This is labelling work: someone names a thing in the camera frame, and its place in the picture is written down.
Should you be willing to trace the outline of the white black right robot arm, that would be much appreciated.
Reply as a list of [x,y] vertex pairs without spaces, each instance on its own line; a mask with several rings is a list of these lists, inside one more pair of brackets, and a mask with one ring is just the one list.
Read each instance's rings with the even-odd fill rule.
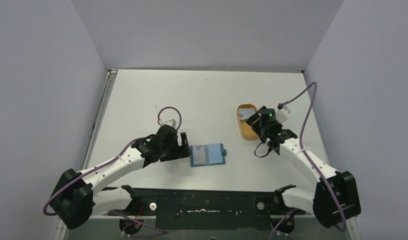
[[298,136],[284,129],[273,108],[262,106],[245,123],[268,146],[268,152],[288,160],[311,183],[314,190],[290,184],[275,190],[273,207],[281,214],[298,209],[313,214],[325,228],[358,216],[361,210],[355,177],[340,172],[300,144]]

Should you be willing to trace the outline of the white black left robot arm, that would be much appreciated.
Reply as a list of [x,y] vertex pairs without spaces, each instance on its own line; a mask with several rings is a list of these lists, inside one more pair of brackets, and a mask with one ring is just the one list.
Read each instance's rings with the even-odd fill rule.
[[80,227],[92,215],[112,210],[133,215],[140,208],[134,189],[109,185],[150,164],[190,156],[186,132],[165,124],[155,134],[132,140],[112,159],[78,172],[72,168],[63,172],[43,208],[44,214],[51,207],[69,230]]

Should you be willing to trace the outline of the blue leather card holder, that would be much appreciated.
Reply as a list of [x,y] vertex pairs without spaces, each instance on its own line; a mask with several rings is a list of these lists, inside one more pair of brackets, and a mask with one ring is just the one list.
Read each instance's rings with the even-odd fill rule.
[[213,144],[206,144],[206,145],[197,145],[197,146],[206,147],[207,164],[206,165],[193,165],[193,158],[192,158],[193,146],[196,146],[196,145],[190,146],[190,150],[191,150],[190,166],[191,167],[204,167],[204,166],[225,165],[226,164],[227,150],[224,148],[224,145],[222,143],[213,143]]

